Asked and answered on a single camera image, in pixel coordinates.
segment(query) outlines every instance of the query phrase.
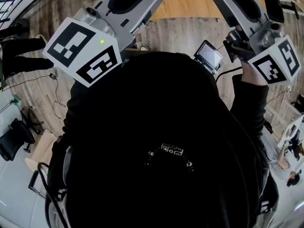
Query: floor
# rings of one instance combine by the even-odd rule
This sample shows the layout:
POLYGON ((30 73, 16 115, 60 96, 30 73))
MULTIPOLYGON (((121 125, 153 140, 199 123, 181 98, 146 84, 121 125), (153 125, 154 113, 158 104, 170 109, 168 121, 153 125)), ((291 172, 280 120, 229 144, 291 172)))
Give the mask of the floor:
POLYGON ((165 0, 152 19, 180 17, 222 18, 213 0, 165 0))
MULTIPOLYGON (((95 0, 39 0, 30 11, 25 14, 31 24, 31 37, 43 34, 49 39, 54 31, 66 17, 73 17, 81 7, 92 6, 95 0)), ((292 38, 298 51, 301 62, 304 61, 304 18, 297 20, 295 15, 286 14, 285 31, 292 38)), ((205 18, 179 18, 160 19, 150 21, 146 28, 141 28, 136 35, 138 44, 145 44, 155 51, 181 52, 192 56, 203 40, 207 39, 216 48, 222 46, 222 41, 230 31, 226 23, 216 19, 205 18)), ((239 66, 239 62, 232 64, 227 56, 226 50, 222 47, 220 52, 225 55, 224 66, 220 70, 227 71, 239 66)), ((28 57, 41 57, 42 51, 27 53, 28 57)), ((59 102, 66 105, 70 98, 70 88, 74 80, 64 74, 60 69, 49 71, 37 71, 14 76, 8 80, 9 85, 16 85, 29 79, 45 76, 50 73, 58 77, 57 96, 59 102)), ((290 95, 281 94, 271 102, 275 109, 280 109, 282 97, 288 97, 293 101, 297 94, 304 93, 304 72, 294 81, 290 95)), ((231 107, 234 93, 231 80, 232 74, 223 76, 218 81, 220 97, 228 107, 231 107)), ((67 109, 57 103, 56 90, 57 82, 51 78, 44 77, 36 81, 27 82, 15 88, 12 92, 17 94, 25 107, 33 106, 34 112, 39 121, 43 121, 43 127, 48 128, 56 136, 62 134, 63 121, 67 109)), ((272 87, 269 93, 269 100, 275 98, 279 93, 285 91, 285 86, 272 87)))

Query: printed logo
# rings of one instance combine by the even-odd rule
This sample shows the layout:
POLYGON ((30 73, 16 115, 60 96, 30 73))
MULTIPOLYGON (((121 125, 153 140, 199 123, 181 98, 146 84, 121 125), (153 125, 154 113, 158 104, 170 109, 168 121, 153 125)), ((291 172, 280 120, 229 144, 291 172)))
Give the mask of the printed logo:
POLYGON ((96 33, 76 23, 70 23, 47 52, 69 67, 79 52, 96 33))
POLYGON ((298 59, 295 56, 295 52, 291 48, 288 40, 283 41, 278 47, 283 55, 291 76, 293 76, 300 67, 298 59))
POLYGON ((77 74, 91 84, 116 64, 114 48, 110 46, 80 68, 77 74))
POLYGON ((181 149, 181 148, 178 148, 174 145, 170 145, 170 144, 165 144, 163 143, 161 145, 161 149, 166 151, 166 152, 169 152, 171 154, 174 154, 174 155, 178 155, 178 156, 182 156, 182 154, 184 153, 184 150, 181 149))
POLYGON ((254 62, 253 65, 261 73, 268 84, 282 82, 286 80, 286 77, 278 67, 276 62, 270 55, 267 55, 258 61, 254 62))

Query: black cable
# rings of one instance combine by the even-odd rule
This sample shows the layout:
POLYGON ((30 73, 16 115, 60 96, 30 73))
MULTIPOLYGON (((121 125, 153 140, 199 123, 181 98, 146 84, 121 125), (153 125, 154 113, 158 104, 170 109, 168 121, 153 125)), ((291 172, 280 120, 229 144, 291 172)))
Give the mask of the black cable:
POLYGON ((56 94, 56 101, 54 101, 53 103, 53 113, 56 117, 58 117, 61 121, 63 121, 63 119, 59 116, 57 116, 57 114, 55 113, 55 103, 59 104, 60 106, 66 108, 66 105, 62 104, 61 102, 59 102, 59 99, 58 99, 58 95, 57 95, 57 89, 58 89, 58 86, 59 86, 59 82, 57 80, 57 78, 55 78, 55 80, 57 81, 57 86, 56 86, 56 90, 55 90, 55 94, 56 94))
POLYGON ((279 138, 275 133, 273 133, 273 135, 275 136, 275 137, 277 137, 278 138, 278 140, 279 141, 281 141, 283 144, 284 144, 284 142, 282 141, 282 139, 281 138, 279 138))
POLYGON ((220 50, 224 45, 222 45, 218 50, 220 50))
POLYGON ((274 101, 275 99, 277 99, 281 94, 287 93, 287 92, 288 92, 288 91, 283 91, 283 92, 279 93, 279 94, 277 95, 276 98, 271 99, 270 101, 267 102, 267 104, 269 104, 270 102, 272 102, 272 101, 274 101))
POLYGON ((6 44, 4 45, 4 46, 1 46, 1 49, 0 49, 0 51, 2 51, 3 50, 3 48, 6 46, 6 44))
POLYGON ((26 82, 29 82, 29 81, 35 81, 35 80, 37 80, 37 79, 39 79, 39 78, 44 78, 44 77, 49 77, 49 75, 46 75, 46 76, 40 76, 40 77, 35 78, 35 79, 30 79, 30 80, 24 81, 24 82, 22 82, 22 83, 20 83, 20 84, 17 84, 17 85, 13 85, 13 86, 11 86, 11 87, 8 87, 8 88, 6 88, 6 89, 5 89, 5 90, 3 90, 3 91, 6 91, 6 90, 8 90, 8 89, 10 89, 10 88, 13 88, 13 87, 16 87, 16 86, 19 86, 19 85, 24 84, 24 83, 26 83, 26 82))
MULTIPOLYGON (((39 79, 39 78, 43 78, 43 77, 50 77, 50 75, 47 75, 47 76, 40 76, 40 77, 35 78, 35 79, 27 80, 27 81, 24 81, 24 82, 22 82, 22 83, 20 83, 20 84, 13 85, 13 86, 11 86, 11 87, 9 87, 9 88, 6 88, 5 90, 10 89, 10 88, 13 88, 13 87, 16 87, 16 86, 19 86, 19 85, 24 84, 24 83, 26 83, 26 82, 28 82, 28 81, 35 81, 35 80, 37 80, 37 79, 39 79)), ((63 121, 63 119, 62 119, 60 116, 58 116, 58 115, 56 114, 56 112, 55 112, 55 103, 59 104, 60 106, 62 106, 62 107, 64 107, 64 108, 66 108, 66 105, 64 105, 64 104, 62 104, 61 102, 59 102, 58 94, 57 94, 59 82, 58 82, 56 76, 54 76, 54 78, 52 78, 52 79, 56 80, 56 82, 57 82, 57 86, 56 86, 56 90, 55 90, 55 94, 56 94, 56 99, 57 99, 57 100, 54 101, 54 103, 53 103, 53 114, 54 114, 57 118, 59 118, 61 121, 63 121)))
POLYGON ((64 226, 65 228, 68 228, 67 222, 66 222, 66 220, 65 220, 65 218, 64 218, 64 216, 63 216, 63 214, 62 214, 62 212, 61 212, 61 210, 60 210, 60 208, 59 208, 59 206, 58 206, 58 203, 57 203, 56 199, 53 197, 52 191, 51 191, 51 189, 49 188, 49 186, 48 186, 48 184, 47 184, 47 182, 46 182, 46 180, 45 180, 45 178, 44 178, 44 175, 43 175, 43 173, 42 173, 42 171, 41 171, 42 165, 44 165, 44 166, 46 166, 47 168, 49 168, 49 166, 48 166, 47 164, 43 163, 43 162, 39 162, 39 163, 38 163, 37 170, 38 170, 38 172, 39 172, 39 174, 40 174, 40 176, 41 176, 42 184, 43 184, 43 186, 44 186, 44 188, 45 188, 45 190, 46 190, 46 192, 47 192, 48 197, 51 199, 52 203, 54 204, 54 206, 55 206, 55 208, 56 208, 56 210, 57 210, 57 212, 58 212, 59 218, 60 218, 60 220, 61 220, 63 226, 64 226))
POLYGON ((226 72, 221 73, 221 74, 220 74, 220 75, 217 77, 217 79, 215 80, 215 82, 217 83, 217 82, 218 82, 219 77, 223 76, 224 74, 232 73, 232 72, 234 72, 234 71, 238 71, 238 70, 240 70, 240 69, 242 69, 242 67, 241 67, 241 66, 240 66, 240 67, 237 67, 237 68, 235 68, 235 69, 232 69, 232 70, 229 70, 229 71, 226 71, 226 72))
POLYGON ((9 79, 9 78, 13 78, 16 75, 16 73, 11 73, 5 80, 9 79))
POLYGON ((289 98, 288 96, 289 96, 289 95, 287 95, 287 101, 288 101, 291 105, 293 105, 292 101, 290 100, 290 98, 289 98))

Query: black chair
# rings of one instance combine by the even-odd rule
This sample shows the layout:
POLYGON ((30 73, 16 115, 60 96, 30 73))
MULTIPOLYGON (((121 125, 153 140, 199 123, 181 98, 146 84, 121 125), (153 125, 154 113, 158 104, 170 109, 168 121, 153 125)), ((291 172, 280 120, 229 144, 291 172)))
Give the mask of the black chair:
POLYGON ((283 9, 295 12, 296 18, 300 19, 298 10, 294 2, 291 5, 281 4, 280 0, 265 0, 267 14, 275 22, 284 23, 283 9))
POLYGON ((9 126, 9 130, 0 137, 0 155, 6 161, 13 161, 19 148, 28 143, 24 149, 29 152, 29 146, 35 143, 35 139, 24 122, 15 119, 9 126))
POLYGON ((37 127, 41 126, 44 122, 35 123, 31 120, 31 115, 33 115, 33 107, 30 106, 28 108, 28 115, 25 116, 24 108, 21 109, 22 120, 25 121, 26 125, 31 128, 37 135, 41 135, 42 132, 37 129, 37 127))

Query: wooden table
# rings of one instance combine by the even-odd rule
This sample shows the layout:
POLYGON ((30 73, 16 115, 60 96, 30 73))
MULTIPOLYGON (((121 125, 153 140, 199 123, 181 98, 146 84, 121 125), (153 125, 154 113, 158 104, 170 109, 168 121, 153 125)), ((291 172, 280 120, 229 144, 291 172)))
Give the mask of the wooden table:
POLYGON ((165 0, 152 19, 178 17, 222 18, 213 0, 165 0))

